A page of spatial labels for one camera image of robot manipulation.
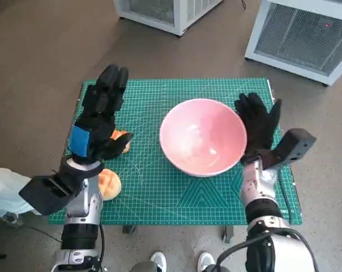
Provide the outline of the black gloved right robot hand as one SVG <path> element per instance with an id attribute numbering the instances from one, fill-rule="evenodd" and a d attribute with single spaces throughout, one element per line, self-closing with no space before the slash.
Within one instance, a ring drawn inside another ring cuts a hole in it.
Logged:
<path id="1" fill-rule="evenodd" d="M 258 150 L 270 150 L 280 120 L 281 100 L 277 99 L 268 111 L 256 93 L 247 95 L 242 93 L 234 102 L 234 106 L 247 132 L 245 153 L 253 154 Z"/>

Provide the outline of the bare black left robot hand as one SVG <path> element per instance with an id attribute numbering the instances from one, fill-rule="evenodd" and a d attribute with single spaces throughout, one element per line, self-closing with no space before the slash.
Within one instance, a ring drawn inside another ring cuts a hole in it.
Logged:
<path id="1" fill-rule="evenodd" d="M 76 163 L 114 159 L 131 141 L 132 133 L 112 138 L 116 128 L 115 112 L 122 107 L 128 78 L 128 68 L 111 64 L 95 84 L 87 87 L 83 111 L 75 121 L 69 140 L 69 150 Z"/>

